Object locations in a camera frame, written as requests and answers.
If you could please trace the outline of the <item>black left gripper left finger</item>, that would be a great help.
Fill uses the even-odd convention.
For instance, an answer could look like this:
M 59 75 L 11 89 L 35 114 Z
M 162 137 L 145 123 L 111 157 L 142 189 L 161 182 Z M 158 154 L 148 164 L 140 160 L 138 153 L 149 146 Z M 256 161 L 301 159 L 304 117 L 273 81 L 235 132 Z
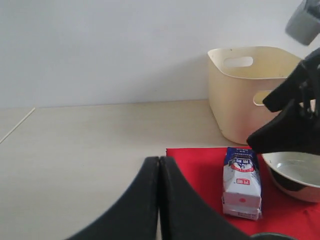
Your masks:
M 147 157 L 122 196 L 69 240 L 155 240 L 160 159 Z

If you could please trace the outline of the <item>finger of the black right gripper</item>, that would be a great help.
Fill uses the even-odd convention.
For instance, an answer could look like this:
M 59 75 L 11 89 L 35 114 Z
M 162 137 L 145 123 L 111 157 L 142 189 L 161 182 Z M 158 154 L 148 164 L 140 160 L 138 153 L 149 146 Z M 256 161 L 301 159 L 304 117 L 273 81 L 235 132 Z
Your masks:
M 306 78 L 304 60 L 301 60 L 285 81 L 263 99 L 263 104 L 270 112 L 274 113 L 281 111 L 290 100 L 296 100 L 301 103 L 300 85 Z
M 270 122 L 253 132 L 247 144 L 258 154 L 320 154 L 320 116 L 306 113 L 294 99 Z

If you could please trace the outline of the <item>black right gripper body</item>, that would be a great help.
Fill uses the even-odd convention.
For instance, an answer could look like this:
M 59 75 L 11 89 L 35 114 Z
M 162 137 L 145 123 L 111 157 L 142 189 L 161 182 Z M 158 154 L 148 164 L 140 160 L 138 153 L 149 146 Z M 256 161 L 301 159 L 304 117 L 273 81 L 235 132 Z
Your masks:
M 298 66 L 301 70 L 300 114 L 307 120 L 316 119 L 320 114 L 320 49 L 312 51 Z

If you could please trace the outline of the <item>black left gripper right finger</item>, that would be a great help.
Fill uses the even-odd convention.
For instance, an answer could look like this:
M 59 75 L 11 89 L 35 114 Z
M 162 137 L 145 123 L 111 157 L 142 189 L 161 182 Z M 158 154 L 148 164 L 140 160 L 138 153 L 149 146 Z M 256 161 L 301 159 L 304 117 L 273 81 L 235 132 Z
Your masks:
M 159 159 L 159 214 L 163 240 L 249 240 L 195 192 L 172 157 Z

